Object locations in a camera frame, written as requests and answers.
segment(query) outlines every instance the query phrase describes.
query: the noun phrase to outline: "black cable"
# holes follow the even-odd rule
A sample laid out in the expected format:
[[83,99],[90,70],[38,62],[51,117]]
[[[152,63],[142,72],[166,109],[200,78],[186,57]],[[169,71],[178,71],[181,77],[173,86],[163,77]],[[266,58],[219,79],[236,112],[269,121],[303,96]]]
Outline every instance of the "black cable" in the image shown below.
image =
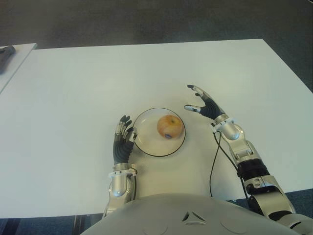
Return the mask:
[[134,184],[135,184],[135,187],[134,187],[134,196],[133,196],[133,200],[136,199],[136,191],[137,191],[137,179],[136,179],[136,176],[134,175]]
[[215,153],[215,157],[214,157],[214,161],[213,161],[212,168],[211,168],[211,173],[210,173],[209,187],[210,187],[210,195],[211,195],[211,197],[212,197],[211,178],[212,178],[212,173],[213,173],[213,168],[214,168],[215,160],[216,160],[216,157],[217,157],[217,153],[219,152],[219,149],[220,149],[220,143],[221,143],[221,133],[220,133],[219,144],[218,144],[218,147],[217,147],[217,150],[216,150],[216,153]]
[[234,168],[236,169],[236,171],[237,171],[237,167],[236,167],[236,165],[234,164],[234,162],[230,159],[230,157],[228,156],[228,154],[224,151],[224,149],[223,149],[223,148],[220,146],[220,144],[217,142],[215,133],[213,133],[213,135],[214,135],[215,142],[218,144],[218,146],[220,147],[221,151],[225,154],[225,156],[228,158],[228,160],[232,163],[233,167],[234,167]]
[[[228,156],[228,154],[224,151],[224,149],[221,147],[220,143],[221,143],[221,133],[220,133],[220,140],[217,141],[217,138],[216,138],[216,135],[215,133],[213,133],[214,135],[214,139],[215,139],[215,142],[217,143],[218,147],[221,149],[221,151],[225,154],[225,156],[228,158],[228,160],[231,162],[231,164],[233,165],[233,167],[236,169],[236,171],[238,172],[238,168],[236,167],[236,165],[234,164],[234,162],[230,159],[230,157]],[[248,202],[248,195],[246,193],[246,189],[245,189],[245,185],[244,185],[244,181],[242,179],[242,177],[239,177],[240,178],[240,181],[241,181],[241,185],[243,187],[243,190],[244,190],[244,193],[245,193],[245,197],[246,197],[246,201]]]

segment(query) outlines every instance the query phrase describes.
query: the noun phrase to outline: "silver metal arm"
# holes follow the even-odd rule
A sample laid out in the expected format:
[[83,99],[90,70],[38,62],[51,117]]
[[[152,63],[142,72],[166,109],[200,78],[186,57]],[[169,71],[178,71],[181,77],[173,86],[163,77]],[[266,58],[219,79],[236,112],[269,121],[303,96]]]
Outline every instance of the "silver metal arm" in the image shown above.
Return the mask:
[[136,194],[135,176],[137,171],[135,165],[119,163],[114,165],[113,170],[114,171],[109,174],[109,177],[112,179],[109,187],[110,199],[103,217],[134,200]]
[[194,85],[188,85],[205,102],[204,107],[185,105],[185,109],[197,112],[213,120],[212,131],[220,132],[227,142],[237,175],[244,180],[250,198],[249,207],[265,217],[275,220],[300,234],[313,231],[313,220],[295,213],[295,209],[276,179],[269,174],[253,144],[246,140],[243,129],[216,104],[209,94]]
[[[233,136],[233,128],[226,125],[233,126],[237,130],[236,139],[228,138]],[[234,163],[238,167],[238,176],[244,179],[247,193],[253,195],[250,200],[257,202],[260,212],[267,218],[273,218],[275,213],[280,211],[295,213],[292,203],[274,176],[268,173],[253,144],[246,140],[243,129],[232,122],[224,122],[216,131],[220,131],[222,138],[228,143]]]
[[131,123],[130,116],[124,115],[115,130],[113,144],[114,166],[113,172],[109,174],[112,179],[109,187],[110,199],[103,217],[135,199],[137,171],[134,164],[128,163],[128,160],[137,137],[137,131],[136,128],[132,127],[127,129]]

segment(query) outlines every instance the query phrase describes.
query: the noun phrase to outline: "gray carpet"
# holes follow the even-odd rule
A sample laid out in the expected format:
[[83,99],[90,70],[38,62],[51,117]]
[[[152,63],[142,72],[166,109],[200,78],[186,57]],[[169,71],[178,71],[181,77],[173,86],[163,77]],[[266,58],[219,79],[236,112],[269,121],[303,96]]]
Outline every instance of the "gray carpet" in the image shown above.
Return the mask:
[[[55,48],[254,38],[263,38],[313,91],[313,4],[308,0],[0,1],[0,45]],[[312,193],[288,197],[299,213],[312,217]],[[237,203],[245,206],[245,201]],[[17,234],[67,235],[73,221],[73,216],[22,219]],[[0,219],[0,234],[6,222]]]

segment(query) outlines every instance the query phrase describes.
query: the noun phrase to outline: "plate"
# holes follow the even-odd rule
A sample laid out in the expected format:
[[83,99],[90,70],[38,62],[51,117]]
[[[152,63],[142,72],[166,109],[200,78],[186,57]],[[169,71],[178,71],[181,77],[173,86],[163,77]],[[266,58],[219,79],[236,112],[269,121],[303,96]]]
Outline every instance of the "plate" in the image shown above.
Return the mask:
[[164,157],[176,152],[184,143],[186,130],[183,121],[181,134],[172,139],[162,137],[157,131],[157,122],[165,115],[173,115],[181,118],[173,111],[165,108],[149,109],[137,117],[134,127],[137,128],[137,138],[135,144],[146,154],[155,157]]

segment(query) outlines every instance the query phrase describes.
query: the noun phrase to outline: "apple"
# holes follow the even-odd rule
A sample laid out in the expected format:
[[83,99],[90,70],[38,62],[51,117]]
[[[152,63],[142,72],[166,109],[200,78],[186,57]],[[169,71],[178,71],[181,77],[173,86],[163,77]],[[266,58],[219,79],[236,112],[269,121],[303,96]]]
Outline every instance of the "apple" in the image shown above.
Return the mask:
[[157,122],[157,131],[164,138],[176,138],[182,132],[183,124],[180,118],[173,115],[166,115]]

